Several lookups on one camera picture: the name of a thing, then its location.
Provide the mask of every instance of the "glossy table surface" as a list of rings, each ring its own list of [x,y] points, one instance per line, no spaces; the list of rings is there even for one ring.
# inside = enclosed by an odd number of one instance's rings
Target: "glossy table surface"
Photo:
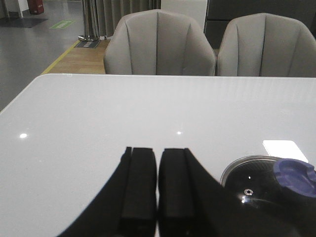
[[[316,164],[316,79],[44,75],[0,113],[0,236],[56,236],[126,146],[188,147],[219,180],[293,141]]]

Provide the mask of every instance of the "chair backrest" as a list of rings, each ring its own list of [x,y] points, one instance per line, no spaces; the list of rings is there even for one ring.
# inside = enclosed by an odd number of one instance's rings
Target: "chair backrest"
[[[232,20],[219,76],[316,77],[316,40],[300,21],[267,13]]]
[[[213,76],[215,65],[198,23],[163,10],[124,16],[104,56],[107,74]]]

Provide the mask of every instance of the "gray floor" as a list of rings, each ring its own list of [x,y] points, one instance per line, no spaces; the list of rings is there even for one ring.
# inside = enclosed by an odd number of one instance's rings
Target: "gray floor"
[[[33,28],[0,27],[0,111],[83,34],[80,1],[44,0],[45,12],[26,15],[48,20]],[[50,29],[75,20],[63,30]]]

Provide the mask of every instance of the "green floor sign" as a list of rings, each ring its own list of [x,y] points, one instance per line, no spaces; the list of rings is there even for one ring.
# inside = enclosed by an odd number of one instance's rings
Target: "green floor sign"
[[[64,29],[64,28],[67,28],[68,26],[70,26],[74,22],[75,21],[63,20],[63,21],[60,21],[57,24],[53,25],[52,27],[50,27],[50,29]]]

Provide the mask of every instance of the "stanchion base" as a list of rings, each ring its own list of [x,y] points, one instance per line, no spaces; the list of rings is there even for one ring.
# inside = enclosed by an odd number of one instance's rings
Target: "stanchion base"
[[[92,38],[91,37],[86,37],[86,36],[78,36],[78,39],[80,41],[96,41],[99,38],[97,36],[93,36]]]

